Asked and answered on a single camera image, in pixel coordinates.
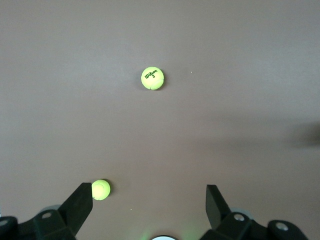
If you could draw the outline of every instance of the yellow tennis ball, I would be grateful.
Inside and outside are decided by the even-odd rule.
[[[163,72],[155,67],[150,66],[146,68],[141,75],[141,82],[147,88],[151,90],[159,89],[164,84],[165,76]]]
[[[111,191],[110,184],[103,179],[92,183],[92,197],[95,200],[103,200],[109,196]]]

